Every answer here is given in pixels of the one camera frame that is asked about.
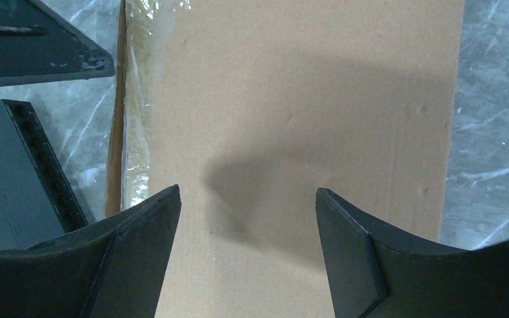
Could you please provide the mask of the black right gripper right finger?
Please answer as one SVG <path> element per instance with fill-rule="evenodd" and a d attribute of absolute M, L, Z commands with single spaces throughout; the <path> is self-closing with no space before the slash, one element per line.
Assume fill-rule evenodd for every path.
<path fill-rule="evenodd" d="M 453 248 L 327 188 L 317 190 L 315 210 L 336 317 L 509 317 L 509 239 Z"/>

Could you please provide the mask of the brown cardboard express box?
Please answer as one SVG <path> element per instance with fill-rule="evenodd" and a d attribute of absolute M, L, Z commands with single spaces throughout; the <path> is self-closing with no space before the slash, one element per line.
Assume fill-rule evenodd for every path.
<path fill-rule="evenodd" d="M 332 317 L 327 187 L 438 240 L 462 1 L 125 1 L 125 152 L 182 211 L 157 317 Z"/>

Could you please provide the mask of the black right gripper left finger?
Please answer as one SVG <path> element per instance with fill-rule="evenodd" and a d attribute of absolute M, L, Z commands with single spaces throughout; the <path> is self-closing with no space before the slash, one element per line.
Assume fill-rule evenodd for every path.
<path fill-rule="evenodd" d="M 154 317 L 181 207 L 172 185 L 92 225 L 0 251 L 0 317 Z"/>

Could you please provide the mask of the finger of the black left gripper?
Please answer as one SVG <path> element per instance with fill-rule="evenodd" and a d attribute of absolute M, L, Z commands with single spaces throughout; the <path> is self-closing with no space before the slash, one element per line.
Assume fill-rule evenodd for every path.
<path fill-rule="evenodd" d="M 0 1 L 0 87 L 114 73 L 112 55 L 42 1 Z"/>

